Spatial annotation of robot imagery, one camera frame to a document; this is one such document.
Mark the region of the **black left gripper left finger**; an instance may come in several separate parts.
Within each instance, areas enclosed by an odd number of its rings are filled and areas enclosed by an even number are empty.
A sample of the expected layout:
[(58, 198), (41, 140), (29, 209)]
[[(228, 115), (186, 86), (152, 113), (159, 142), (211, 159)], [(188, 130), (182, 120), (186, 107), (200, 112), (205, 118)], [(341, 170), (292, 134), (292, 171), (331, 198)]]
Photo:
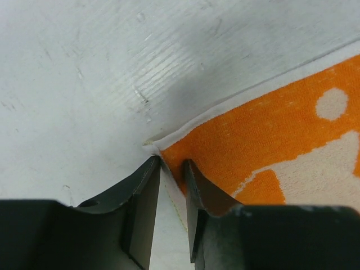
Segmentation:
[(2, 269), (148, 269), (160, 159), (76, 207), (1, 201)]

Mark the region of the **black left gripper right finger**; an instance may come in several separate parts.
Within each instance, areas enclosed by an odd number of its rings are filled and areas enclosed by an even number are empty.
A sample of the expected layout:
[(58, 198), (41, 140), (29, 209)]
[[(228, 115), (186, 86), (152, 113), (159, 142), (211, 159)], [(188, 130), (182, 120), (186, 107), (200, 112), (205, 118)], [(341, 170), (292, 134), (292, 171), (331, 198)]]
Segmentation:
[(244, 205), (183, 162), (196, 269), (358, 269), (359, 213), (336, 205)]

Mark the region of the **orange cloth pile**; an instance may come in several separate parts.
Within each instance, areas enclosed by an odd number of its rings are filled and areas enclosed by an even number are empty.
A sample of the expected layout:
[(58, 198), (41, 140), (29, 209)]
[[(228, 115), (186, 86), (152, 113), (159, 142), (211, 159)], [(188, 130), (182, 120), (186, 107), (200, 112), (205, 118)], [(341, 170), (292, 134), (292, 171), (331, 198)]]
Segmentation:
[(243, 204), (359, 209), (359, 42), (241, 91), (143, 146), (162, 158), (183, 224), (187, 159)]

